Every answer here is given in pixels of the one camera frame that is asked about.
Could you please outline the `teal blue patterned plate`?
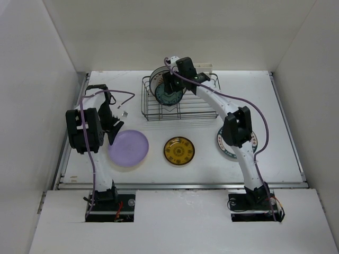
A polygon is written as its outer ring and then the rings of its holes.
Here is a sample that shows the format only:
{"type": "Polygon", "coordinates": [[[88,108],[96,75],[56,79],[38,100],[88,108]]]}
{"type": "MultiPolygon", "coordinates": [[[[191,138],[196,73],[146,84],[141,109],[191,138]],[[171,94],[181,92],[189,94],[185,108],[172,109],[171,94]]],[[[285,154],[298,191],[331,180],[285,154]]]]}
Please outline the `teal blue patterned plate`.
{"type": "Polygon", "coordinates": [[[155,89],[155,98],[156,100],[165,106],[173,106],[180,102],[183,97],[183,91],[173,92],[168,94],[165,92],[165,85],[161,83],[155,89]]]}

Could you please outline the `purple plastic plate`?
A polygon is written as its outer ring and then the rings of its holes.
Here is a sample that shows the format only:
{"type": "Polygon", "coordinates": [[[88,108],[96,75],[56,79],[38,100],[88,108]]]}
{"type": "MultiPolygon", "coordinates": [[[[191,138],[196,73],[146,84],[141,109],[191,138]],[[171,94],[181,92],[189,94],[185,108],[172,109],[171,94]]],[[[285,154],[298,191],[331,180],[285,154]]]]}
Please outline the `purple plastic plate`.
{"type": "Polygon", "coordinates": [[[134,167],[140,164],[149,150],[146,136],[137,130],[125,130],[117,134],[112,145],[108,146],[111,161],[120,167],[134,167]]]}

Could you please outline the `small yellow patterned plate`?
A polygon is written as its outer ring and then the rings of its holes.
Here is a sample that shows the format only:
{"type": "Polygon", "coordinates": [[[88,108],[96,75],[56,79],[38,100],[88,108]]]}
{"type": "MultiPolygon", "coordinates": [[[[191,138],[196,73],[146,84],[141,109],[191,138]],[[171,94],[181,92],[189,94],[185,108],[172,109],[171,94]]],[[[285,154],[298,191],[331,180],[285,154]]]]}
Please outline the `small yellow patterned plate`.
{"type": "Polygon", "coordinates": [[[181,167],[193,160],[195,146],[188,138],[173,137],[165,143],[163,154],[170,164],[181,167]]]}

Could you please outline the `white plate blue rim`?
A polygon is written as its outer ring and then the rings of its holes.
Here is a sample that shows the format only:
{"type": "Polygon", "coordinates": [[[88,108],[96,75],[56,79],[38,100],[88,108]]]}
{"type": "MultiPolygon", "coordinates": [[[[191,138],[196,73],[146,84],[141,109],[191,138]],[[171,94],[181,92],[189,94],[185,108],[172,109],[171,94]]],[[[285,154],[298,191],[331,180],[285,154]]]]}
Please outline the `white plate blue rim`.
{"type": "MultiPolygon", "coordinates": [[[[252,137],[251,138],[252,150],[253,152],[256,152],[258,147],[258,139],[254,132],[251,134],[251,137],[252,137]]],[[[236,161],[237,160],[236,154],[222,138],[222,127],[217,132],[216,140],[220,151],[226,156],[226,158],[236,161]]]]}

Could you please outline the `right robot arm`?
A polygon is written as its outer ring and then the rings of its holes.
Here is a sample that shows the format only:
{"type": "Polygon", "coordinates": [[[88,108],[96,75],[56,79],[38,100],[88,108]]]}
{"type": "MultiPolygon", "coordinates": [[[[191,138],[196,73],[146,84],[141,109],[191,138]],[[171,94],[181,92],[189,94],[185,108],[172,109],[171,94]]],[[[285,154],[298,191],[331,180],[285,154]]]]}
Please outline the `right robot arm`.
{"type": "Polygon", "coordinates": [[[186,88],[204,100],[223,120],[221,137],[231,147],[237,157],[243,174],[245,194],[232,197],[242,210],[265,210],[270,206],[270,191],[257,165],[252,148],[252,118],[249,106],[257,109],[252,102],[241,98],[247,105],[240,107],[234,103],[235,96],[226,95],[213,87],[205,73],[197,73],[189,57],[166,57],[164,64],[168,72],[163,75],[165,91],[177,92],[186,88]]]}

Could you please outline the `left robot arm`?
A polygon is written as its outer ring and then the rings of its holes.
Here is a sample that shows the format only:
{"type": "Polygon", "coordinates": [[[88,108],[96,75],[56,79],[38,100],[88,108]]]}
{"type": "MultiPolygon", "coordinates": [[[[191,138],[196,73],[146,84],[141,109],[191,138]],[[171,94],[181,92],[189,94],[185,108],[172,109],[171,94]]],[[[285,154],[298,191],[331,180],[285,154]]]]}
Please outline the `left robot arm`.
{"type": "Polygon", "coordinates": [[[124,125],[118,117],[114,116],[110,106],[117,101],[109,91],[106,84],[90,85],[79,106],[68,110],[65,114],[68,140],[71,148],[79,154],[87,154],[92,166],[93,190],[89,202],[89,210],[105,208],[112,210],[121,202],[113,179],[95,165],[93,154],[98,153],[103,146],[105,137],[112,145],[124,125]]]}

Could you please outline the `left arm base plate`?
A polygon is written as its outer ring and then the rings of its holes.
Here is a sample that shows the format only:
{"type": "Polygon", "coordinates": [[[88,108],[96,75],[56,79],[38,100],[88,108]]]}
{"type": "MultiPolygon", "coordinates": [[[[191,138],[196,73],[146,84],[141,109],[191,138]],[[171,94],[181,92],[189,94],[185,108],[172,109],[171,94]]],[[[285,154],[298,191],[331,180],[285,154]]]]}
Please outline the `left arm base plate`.
{"type": "Polygon", "coordinates": [[[88,202],[85,212],[85,222],[133,222],[135,215],[136,195],[119,194],[118,201],[108,200],[104,202],[94,202],[91,208],[91,200],[84,198],[88,202]]]}

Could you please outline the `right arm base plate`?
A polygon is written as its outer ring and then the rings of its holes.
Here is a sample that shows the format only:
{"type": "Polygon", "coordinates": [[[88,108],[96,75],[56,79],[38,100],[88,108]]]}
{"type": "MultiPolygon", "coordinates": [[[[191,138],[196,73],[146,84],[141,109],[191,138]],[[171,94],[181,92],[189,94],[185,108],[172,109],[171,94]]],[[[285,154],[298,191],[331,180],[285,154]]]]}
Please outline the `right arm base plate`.
{"type": "Polygon", "coordinates": [[[245,193],[228,195],[227,207],[232,222],[279,222],[285,218],[285,211],[274,193],[257,204],[250,204],[245,193]]]}

